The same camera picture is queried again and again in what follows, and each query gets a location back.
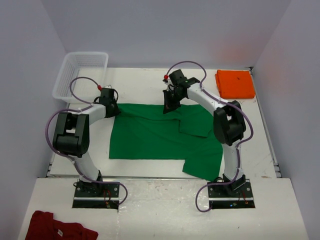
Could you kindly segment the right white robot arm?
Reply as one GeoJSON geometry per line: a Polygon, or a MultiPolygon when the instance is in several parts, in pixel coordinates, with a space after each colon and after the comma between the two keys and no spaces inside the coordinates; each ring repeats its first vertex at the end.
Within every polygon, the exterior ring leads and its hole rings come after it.
{"type": "Polygon", "coordinates": [[[213,116],[213,134],[222,145],[224,159],[222,182],[213,188],[219,192],[224,191],[227,196],[235,196],[246,183],[240,160],[240,143],[246,131],[241,105],[237,101],[227,102],[218,98],[195,77],[185,77],[180,69],[166,74],[162,81],[166,84],[163,91],[164,114],[180,108],[181,100],[190,99],[213,116]]]}

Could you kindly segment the green t-shirt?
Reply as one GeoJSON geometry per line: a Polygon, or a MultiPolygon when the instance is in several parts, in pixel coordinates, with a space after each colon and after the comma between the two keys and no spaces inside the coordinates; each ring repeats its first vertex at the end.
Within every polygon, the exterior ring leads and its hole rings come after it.
{"type": "Polygon", "coordinates": [[[163,113],[155,104],[121,103],[110,136],[109,158],[183,160],[182,172],[213,181],[223,149],[214,135],[213,116],[201,105],[182,105],[163,113]]]}

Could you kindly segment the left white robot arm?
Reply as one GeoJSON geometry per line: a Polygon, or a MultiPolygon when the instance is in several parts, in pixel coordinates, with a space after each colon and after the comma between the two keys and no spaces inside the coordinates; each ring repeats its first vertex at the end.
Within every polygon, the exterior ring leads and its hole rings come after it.
{"type": "Polygon", "coordinates": [[[86,190],[97,197],[103,193],[104,182],[101,171],[95,166],[89,154],[90,125],[119,115],[119,94],[114,88],[103,87],[100,96],[83,109],[63,109],[53,114],[57,117],[53,139],[47,143],[57,155],[70,160],[79,180],[87,183],[86,190]]]}

